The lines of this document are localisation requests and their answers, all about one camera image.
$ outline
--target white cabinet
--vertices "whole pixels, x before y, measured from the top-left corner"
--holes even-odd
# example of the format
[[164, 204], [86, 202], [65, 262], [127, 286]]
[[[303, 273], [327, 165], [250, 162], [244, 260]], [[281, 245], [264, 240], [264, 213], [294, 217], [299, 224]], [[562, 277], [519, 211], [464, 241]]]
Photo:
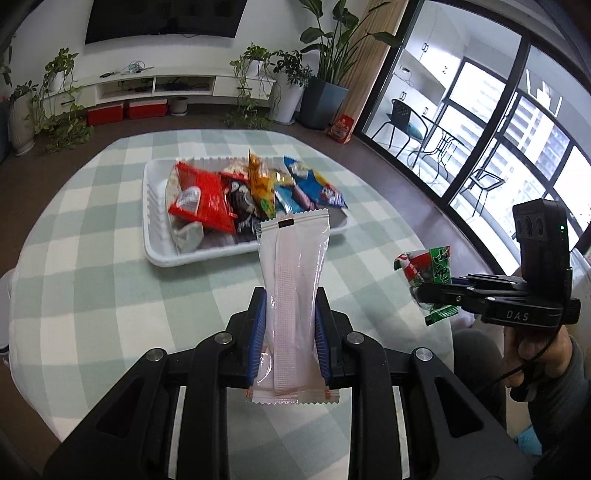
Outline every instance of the white cabinet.
[[425, 52], [435, 27], [436, 16], [437, 5], [430, 1], [425, 2], [406, 45], [406, 49], [417, 60], [421, 60], [421, 56]]
[[427, 1], [407, 50], [447, 89], [457, 73], [465, 46], [447, 14], [434, 2]]

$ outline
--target snack packet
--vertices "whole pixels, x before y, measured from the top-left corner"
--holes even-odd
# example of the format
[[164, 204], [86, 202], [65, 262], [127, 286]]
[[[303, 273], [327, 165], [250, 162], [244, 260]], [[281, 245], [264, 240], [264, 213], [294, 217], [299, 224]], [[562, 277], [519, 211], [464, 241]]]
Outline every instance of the snack packet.
[[[449, 258], [450, 247], [417, 250], [399, 255], [394, 261], [394, 270], [402, 269], [410, 285], [411, 295], [416, 299], [414, 289], [421, 283], [426, 281], [442, 284], [452, 283]], [[425, 315], [427, 326], [458, 313], [456, 306], [417, 303], [427, 312], [427, 315]]]
[[277, 170], [276, 168], [271, 169], [271, 178], [275, 185], [281, 185], [282, 187], [294, 187], [296, 181], [289, 172]]
[[248, 183], [248, 164], [239, 160], [235, 160], [233, 163], [224, 168], [220, 174], [222, 177]]
[[314, 340], [316, 291], [330, 236], [328, 210], [263, 222], [257, 236], [266, 296], [253, 326], [254, 371], [249, 371], [254, 381], [247, 400], [338, 401], [339, 392], [330, 391], [322, 376]]
[[204, 228], [236, 233], [220, 174], [182, 162], [176, 167], [181, 193], [168, 212], [188, 222], [200, 222]]
[[239, 180], [232, 180], [228, 189], [230, 205], [238, 216], [234, 222], [236, 232], [256, 234], [255, 227], [261, 223], [261, 212], [252, 198], [248, 185]]
[[287, 187], [275, 184], [275, 210], [283, 210], [287, 215], [301, 213], [304, 210], [293, 199], [293, 191]]
[[274, 219], [275, 193], [271, 173], [261, 158], [250, 152], [248, 153], [248, 179], [251, 195], [261, 207], [263, 214], [269, 220]]
[[284, 157], [284, 162], [295, 183], [316, 205], [347, 208], [342, 194], [304, 162], [290, 157]]

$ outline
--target white planter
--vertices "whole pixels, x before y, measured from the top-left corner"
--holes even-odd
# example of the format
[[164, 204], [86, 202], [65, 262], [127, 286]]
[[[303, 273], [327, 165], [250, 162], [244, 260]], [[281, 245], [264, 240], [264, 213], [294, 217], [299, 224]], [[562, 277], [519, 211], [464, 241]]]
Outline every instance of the white planter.
[[251, 60], [246, 69], [246, 78], [258, 78], [262, 68], [262, 61]]
[[8, 121], [12, 147], [17, 157], [31, 151], [35, 146], [35, 123], [33, 121], [32, 95], [28, 93], [11, 106]]
[[49, 90], [51, 92], [59, 92], [60, 90], [63, 90], [64, 88], [66, 88], [66, 89], [70, 88], [72, 81], [69, 79], [64, 81], [64, 72], [57, 72], [56, 76], [53, 77], [53, 80], [49, 84]]
[[291, 125], [294, 122], [294, 112], [303, 94], [304, 87], [300, 87], [298, 84], [291, 85], [286, 73], [277, 74], [269, 98], [269, 106], [271, 107], [269, 118], [278, 124]]

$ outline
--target human hand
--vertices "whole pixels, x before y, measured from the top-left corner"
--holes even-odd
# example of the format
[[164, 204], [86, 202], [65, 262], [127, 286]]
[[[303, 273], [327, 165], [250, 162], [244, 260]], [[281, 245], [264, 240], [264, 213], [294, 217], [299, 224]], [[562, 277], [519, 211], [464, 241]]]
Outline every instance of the human hand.
[[[552, 333], [505, 327], [504, 335], [503, 372], [509, 372], [535, 357], [546, 346]], [[566, 372], [572, 356], [573, 344], [568, 330], [563, 325], [550, 347], [536, 361], [545, 364], [544, 372], [546, 375], [550, 378], [558, 378]], [[507, 388], [519, 387], [523, 380], [524, 373], [521, 371], [505, 379], [504, 384]]]

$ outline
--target green snack packet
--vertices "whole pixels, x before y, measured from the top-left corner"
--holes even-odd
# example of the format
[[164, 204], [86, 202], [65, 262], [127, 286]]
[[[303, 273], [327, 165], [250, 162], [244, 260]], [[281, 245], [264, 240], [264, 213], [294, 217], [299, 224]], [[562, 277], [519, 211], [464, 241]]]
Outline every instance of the green snack packet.
[[[399, 255], [394, 261], [394, 270], [402, 269], [411, 287], [411, 295], [414, 289], [425, 281], [433, 283], [450, 284], [452, 273], [449, 268], [450, 247], [438, 247], [430, 250], [419, 250]], [[427, 312], [425, 323], [427, 326], [454, 316], [458, 308], [451, 305], [433, 305], [417, 302]]]

